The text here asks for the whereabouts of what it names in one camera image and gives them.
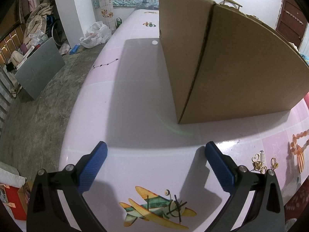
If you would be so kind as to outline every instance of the blue rubber pad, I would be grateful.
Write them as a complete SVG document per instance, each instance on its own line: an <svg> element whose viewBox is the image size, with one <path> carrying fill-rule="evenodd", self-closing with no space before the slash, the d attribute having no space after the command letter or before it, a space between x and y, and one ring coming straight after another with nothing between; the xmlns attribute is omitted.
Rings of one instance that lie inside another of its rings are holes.
<svg viewBox="0 0 309 232"><path fill-rule="evenodd" d="M205 156L214 171L223 191L231 193L234 189L235 174L232 173L224 155L214 142L208 142L205 146Z"/></svg>
<svg viewBox="0 0 309 232"><path fill-rule="evenodd" d="M92 157L79 175L78 192L82 194L90 189L100 168L107 157L107 145L102 142L94 151Z"/></svg>

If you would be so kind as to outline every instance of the tile floor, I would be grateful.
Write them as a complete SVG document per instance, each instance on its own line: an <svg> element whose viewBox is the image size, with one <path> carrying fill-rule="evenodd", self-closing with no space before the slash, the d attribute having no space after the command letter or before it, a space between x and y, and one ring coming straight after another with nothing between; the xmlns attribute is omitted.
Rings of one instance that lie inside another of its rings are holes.
<svg viewBox="0 0 309 232"><path fill-rule="evenodd" d="M65 129L90 67L104 44L65 55L65 66L34 101L21 90L12 102L0 137L0 161L34 180L37 171L58 170Z"/></svg>

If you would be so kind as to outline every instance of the cardboard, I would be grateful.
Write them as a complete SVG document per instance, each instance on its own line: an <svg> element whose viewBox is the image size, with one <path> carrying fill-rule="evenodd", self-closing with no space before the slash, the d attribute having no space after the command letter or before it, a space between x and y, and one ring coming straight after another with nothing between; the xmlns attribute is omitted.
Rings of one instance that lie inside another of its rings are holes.
<svg viewBox="0 0 309 232"><path fill-rule="evenodd" d="M308 93L306 62L258 19L211 0L159 3L179 123L290 110Z"/></svg>
<svg viewBox="0 0 309 232"><path fill-rule="evenodd" d="M31 192L32 191L32 187L33 187L33 182L32 181L26 181L25 185L22 186L17 191L17 194L18 194L18 197L20 199L21 205L23 206L23 209L24 209L26 214L27 214L27 211L28 211L28 204L26 203L24 189L28 189Z"/></svg>

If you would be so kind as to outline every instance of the bottle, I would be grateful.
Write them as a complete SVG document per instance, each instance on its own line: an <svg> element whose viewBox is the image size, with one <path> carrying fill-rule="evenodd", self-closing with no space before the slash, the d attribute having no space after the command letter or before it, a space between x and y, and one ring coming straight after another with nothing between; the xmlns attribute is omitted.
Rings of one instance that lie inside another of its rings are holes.
<svg viewBox="0 0 309 232"><path fill-rule="evenodd" d="M150 9L150 10L153 10L154 9L154 5L151 2L147 2L147 0L143 0L140 4L135 6L134 10L138 10L138 9Z"/></svg>
<svg viewBox="0 0 309 232"><path fill-rule="evenodd" d="M80 44L77 44L73 47L73 49L71 49L70 51L70 55L73 55L75 54L75 52L77 52L78 48L79 48Z"/></svg>

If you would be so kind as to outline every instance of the earring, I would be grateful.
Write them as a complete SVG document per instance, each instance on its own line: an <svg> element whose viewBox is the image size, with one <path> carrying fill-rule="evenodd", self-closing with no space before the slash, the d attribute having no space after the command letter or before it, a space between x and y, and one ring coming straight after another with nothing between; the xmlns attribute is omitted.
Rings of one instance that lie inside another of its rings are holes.
<svg viewBox="0 0 309 232"><path fill-rule="evenodd" d="M277 160L275 157L272 157L271 160L270 160L270 163L271 163L271 169L272 170L275 170L276 168L278 168L279 164L277 163Z"/></svg>
<svg viewBox="0 0 309 232"><path fill-rule="evenodd" d="M260 171L260 172L261 172L261 174L265 174L266 171L267 171L267 167L264 166L264 167L261 168L261 171Z"/></svg>
<svg viewBox="0 0 309 232"><path fill-rule="evenodd" d="M253 170L259 171L261 174L264 174L267 170L266 166L263 166L265 164L265 153L263 150L260 151L260 154L256 154L254 157L252 157L252 164L253 164Z"/></svg>

